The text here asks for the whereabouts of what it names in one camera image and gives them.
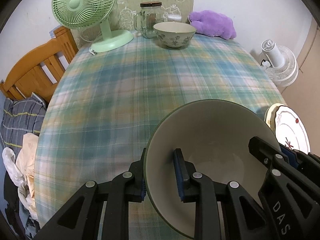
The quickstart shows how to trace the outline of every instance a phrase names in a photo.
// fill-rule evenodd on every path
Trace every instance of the glass jar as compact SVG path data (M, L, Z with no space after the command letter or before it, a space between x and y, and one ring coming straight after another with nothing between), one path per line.
M141 12L133 18L134 28L147 39L156 37L153 25L164 21L161 5L161 2L143 2L140 4Z

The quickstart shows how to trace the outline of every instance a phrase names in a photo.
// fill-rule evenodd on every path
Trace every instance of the green fan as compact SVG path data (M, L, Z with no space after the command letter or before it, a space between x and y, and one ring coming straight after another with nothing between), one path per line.
M100 23L102 35L90 47L93 54L119 48L133 39L127 30L110 30L109 14L116 0L52 0L52 12L69 29L88 28Z

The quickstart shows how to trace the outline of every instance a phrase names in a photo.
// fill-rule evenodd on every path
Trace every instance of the stuffed animal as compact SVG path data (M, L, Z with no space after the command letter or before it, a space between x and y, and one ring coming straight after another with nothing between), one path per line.
M210 37L221 37L225 40L234 39L237 34L233 21L224 14L213 11L192 12L188 17L197 33Z

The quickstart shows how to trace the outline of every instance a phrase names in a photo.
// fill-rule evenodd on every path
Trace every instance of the floral bowl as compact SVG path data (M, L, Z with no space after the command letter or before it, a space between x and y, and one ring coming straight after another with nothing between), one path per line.
M196 32L196 28L186 23L162 22L153 26L161 43L171 48L188 45Z

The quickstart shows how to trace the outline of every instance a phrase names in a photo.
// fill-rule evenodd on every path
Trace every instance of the plaid tablecloth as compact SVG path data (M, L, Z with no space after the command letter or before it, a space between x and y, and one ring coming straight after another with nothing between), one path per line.
M49 104L35 163L36 208L43 226L88 180L111 180L139 160L158 123L191 101L218 98L263 118L284 100L235 41L195 35L187 48L136 37L107 53L82 48ZM185 239L148 197L130 204L130 239Z

